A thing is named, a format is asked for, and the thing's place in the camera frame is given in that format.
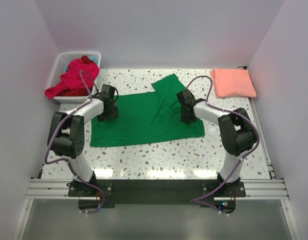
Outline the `white plastic laundry basket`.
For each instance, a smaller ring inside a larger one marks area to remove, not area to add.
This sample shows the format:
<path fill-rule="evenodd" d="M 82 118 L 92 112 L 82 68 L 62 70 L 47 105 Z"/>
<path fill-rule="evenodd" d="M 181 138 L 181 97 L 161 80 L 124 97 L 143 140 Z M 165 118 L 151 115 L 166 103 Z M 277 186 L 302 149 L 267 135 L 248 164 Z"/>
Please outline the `white plastic laundry basket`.
<path fill-rule="evenodd" d="M 101 54 L 70 51 L 58 55 L 45 90 L 45 96 L 61 104 L 81 104 L 96 92 Z"/>

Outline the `folded salmon pink t shirt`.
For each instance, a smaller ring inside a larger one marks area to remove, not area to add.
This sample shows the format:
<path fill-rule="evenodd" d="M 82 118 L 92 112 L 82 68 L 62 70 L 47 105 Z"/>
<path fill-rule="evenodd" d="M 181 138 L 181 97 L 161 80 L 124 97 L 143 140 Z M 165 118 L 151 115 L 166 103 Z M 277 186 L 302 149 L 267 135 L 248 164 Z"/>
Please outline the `folded salmon pink t shirt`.
<path fill-rule="evenodd" d="M 214 68 L 210 75 L 217 98 L 257 97 L 249 71 L 246 69 Z"/>

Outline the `aluminium frame rail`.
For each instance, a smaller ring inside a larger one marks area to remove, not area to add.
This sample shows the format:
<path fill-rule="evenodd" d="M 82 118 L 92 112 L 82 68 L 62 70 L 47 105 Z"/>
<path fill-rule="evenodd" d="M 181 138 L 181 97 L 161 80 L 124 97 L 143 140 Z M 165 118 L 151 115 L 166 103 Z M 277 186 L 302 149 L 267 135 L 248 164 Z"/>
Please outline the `aluminium frame rail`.
<path fill-rule="evenodd" d="M 67 199 L 68 179 L 32 179 L 27 188 L 27 199 Z M 282 179 L 244 179 L 246 199 L 288 200 L 289 195 Z"/>

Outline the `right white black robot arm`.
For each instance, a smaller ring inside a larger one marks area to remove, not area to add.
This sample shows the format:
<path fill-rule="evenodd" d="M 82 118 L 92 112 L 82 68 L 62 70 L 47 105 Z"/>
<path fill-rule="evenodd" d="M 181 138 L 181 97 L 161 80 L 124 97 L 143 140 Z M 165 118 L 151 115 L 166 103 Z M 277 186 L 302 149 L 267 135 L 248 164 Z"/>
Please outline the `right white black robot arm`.
<path fill-rule="evenodd" d="M 243 108 L 236 110 L 214 106 L 206 100 L 195 99 L 189 90 L 177 94 L 180 103 L 180 119 L 193 123 L 207 120 L 219 127 L 222 145 L 226 151 L 223 167 L 218 173 L 217 192 L 229 196 L 234 191 L 233 182 L 240 178 L 242 160 L 259 145 L 259 133 Z"/>

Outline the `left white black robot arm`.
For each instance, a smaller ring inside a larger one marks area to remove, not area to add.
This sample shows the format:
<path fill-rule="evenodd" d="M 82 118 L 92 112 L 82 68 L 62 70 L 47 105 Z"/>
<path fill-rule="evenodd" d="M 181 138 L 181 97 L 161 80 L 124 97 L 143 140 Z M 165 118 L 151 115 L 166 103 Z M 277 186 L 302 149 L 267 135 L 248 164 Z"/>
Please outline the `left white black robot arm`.
<path fill-rule="evenodd" d="M 52 116 L 44 164 L 66 162 L 74 180 L 81 182 L 79 189 L 86 196 L 96 193 L 97 184 L 92 181 L 95 174 L 83 155 L 85 125 L 94 118 L 99 122 L 117 118 L 117 100 L 118 90 L 105 84 L 72 111 L 58 111 Z"/>

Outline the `dark red t shirt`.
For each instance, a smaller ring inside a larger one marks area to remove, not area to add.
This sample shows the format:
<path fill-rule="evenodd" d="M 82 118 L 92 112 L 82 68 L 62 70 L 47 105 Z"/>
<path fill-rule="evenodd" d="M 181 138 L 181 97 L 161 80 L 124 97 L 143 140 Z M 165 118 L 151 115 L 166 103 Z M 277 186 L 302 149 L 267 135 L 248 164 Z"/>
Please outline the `dark red t shirt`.
<path fill-rule="evenodd" d="M 86 55 L 81 57 L 81 61 L 83 64 L 92 64 L 94 63 L 93 60 L 91 60 L 90 58 L 88 58 Z"/>

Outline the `green t shirt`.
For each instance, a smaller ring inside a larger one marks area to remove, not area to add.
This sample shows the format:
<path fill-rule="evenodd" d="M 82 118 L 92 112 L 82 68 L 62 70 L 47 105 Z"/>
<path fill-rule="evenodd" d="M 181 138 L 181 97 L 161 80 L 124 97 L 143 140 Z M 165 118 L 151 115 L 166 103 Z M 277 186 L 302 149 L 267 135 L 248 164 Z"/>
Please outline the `green t shirt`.
<path fill-rule="evenodd" d="M 122 95 L 117 100 L 119 116 L 91 121 L 91 147 L 109 148 L 199 138 L 205 135 L 203 121 L 181 121 L 177 93 L 185 90 L 177 75 L 152 83 L 153 92 Z"/>

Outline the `teal garment in basket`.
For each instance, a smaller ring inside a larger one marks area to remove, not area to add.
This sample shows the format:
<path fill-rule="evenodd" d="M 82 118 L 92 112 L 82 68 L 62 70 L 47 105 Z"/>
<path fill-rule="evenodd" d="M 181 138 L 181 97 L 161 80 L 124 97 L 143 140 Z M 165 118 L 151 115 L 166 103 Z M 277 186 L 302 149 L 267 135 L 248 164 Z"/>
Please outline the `teal garment in basket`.
<path fill-rule="evenodd" d="M 98 63 L 98 58 L 96 58 L 95 56 L 89 56 L 89 59 L 92 60 L 95 64 Z"/>

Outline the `crumpled magenta t shirt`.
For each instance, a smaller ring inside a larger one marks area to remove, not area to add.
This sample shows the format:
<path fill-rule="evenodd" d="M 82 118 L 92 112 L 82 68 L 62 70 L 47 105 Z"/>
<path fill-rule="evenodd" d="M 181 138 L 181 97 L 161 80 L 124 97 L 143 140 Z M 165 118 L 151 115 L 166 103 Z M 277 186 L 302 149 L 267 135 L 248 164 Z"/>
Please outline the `crumpled magenta t shirt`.
<path fill-rule="evenodd" d="M 95 63 L 83 64 L 81 58 L 77 58 L 68 64 L 68 70 L 60 76 L 61 81 L 45 91 L 45 96 L 50 100 L 54 97 L 87 96 L 88 91 L 81 79 L 80 71 L 83 71 L 84 81 L 91 91 L 100 69 Z"/>

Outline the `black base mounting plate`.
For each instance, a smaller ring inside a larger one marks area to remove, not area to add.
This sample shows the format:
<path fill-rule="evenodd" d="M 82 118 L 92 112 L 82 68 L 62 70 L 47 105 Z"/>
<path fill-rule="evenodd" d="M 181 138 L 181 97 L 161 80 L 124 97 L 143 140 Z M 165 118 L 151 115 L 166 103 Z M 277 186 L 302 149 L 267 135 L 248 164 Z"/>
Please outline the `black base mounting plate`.
<path fill-rule="evenodd" d="M 76 180 L 67 184 L 69 197 L 105 197 L 103 208 L 116 205 L 189 205 L 191 199 L 214 190 L 220 182 L 216 179 L 198 180 L 110 180 L 97 179 L 95 188 Z"/>

